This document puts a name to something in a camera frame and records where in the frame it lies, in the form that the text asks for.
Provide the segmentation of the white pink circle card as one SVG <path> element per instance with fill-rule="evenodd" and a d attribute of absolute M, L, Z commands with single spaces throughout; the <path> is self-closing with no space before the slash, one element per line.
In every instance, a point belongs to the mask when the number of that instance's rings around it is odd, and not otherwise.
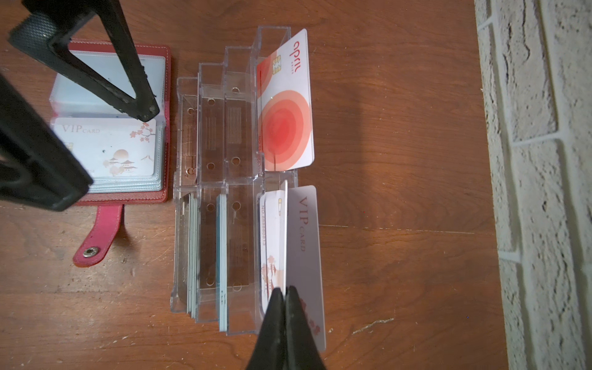
<path fill-rule="evenodd" d="M 260 151 L 265 170 L 291 171 L 315 161 L 308 30 L 257 65 Z"/>

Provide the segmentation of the white blossom VIP card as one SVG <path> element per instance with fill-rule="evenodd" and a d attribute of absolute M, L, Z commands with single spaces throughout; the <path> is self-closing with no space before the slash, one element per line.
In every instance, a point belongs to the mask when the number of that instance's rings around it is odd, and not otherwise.
<path fill-rule="evenodd" d="M 288 190 L 287 285 L 294 286 L 317 350 L 326 350 L 322 258 L 316 187 Z"/>

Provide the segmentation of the red leather card holder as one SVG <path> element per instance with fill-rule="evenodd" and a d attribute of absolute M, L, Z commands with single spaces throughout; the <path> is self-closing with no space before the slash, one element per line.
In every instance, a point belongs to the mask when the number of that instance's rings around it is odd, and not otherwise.
<path fill-rule="evenodd" d="M 117 111 L 72 80 L 57 75 L 49 101 L 51 127 L 92 177 L 80 206 L 97 207 L 94 225 L 72 261 L 79 268 L 107 255 L 128 204 L 161 203 L 168 196 L 171 158 L 171 49 L 138 45 L 140 62 L 160 112 L 143 122 Z"/>

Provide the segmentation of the clear acrylic card organizer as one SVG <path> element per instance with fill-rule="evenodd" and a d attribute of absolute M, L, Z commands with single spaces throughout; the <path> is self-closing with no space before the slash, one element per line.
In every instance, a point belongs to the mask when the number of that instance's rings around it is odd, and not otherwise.
<path fill-rule="evenodd" d="M 228 205 L 229 335 L 258 332 L 261 309 L 259 200 L 297 171 L 265 170 L 259 149 L 257 65 L 291 38 L 288 26 L 261 26 L 251 46 L 228 46 L 220 63 L 201 63 L 197 75 L 177 80 L 177 169 L 174 177 L 176 233 L 171 310 L 184 312 L 179 296 L 179 216 L 181 199 L 195 193 L 197 234 L 197 323 L 217 322 L 217 197 Z"/>

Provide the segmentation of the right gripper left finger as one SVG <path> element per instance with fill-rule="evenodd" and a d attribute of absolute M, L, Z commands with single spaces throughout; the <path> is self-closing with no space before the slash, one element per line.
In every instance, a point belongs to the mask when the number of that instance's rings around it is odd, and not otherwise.
<path fill-rule="evenodd" d="M 280 288 L 272 291 L 248 370 L 285 367 L 285 299 Z"/>

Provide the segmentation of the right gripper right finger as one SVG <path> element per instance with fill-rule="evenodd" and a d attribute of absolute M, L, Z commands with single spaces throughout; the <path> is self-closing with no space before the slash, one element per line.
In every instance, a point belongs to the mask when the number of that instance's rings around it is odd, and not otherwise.
<path fill-rule="evenodd" d="M 316 347 L 296 287 L 285 296 L 286 349 L 284 369 L 321 369 L 325 364 Z"/>

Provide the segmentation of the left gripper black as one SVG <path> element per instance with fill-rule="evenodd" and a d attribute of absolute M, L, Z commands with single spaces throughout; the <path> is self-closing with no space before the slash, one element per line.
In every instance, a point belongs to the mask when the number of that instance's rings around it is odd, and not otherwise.
<path fill-rule="evenodd" d="M 137 48 L 119 1 L 24 1 L 9 43 L 54 70 L 58 113 L 160 115 L 160 57 Z M 1 199 L 50 211 L 81 200 L 90 175 L 23 96 L 1 78 Z"/>

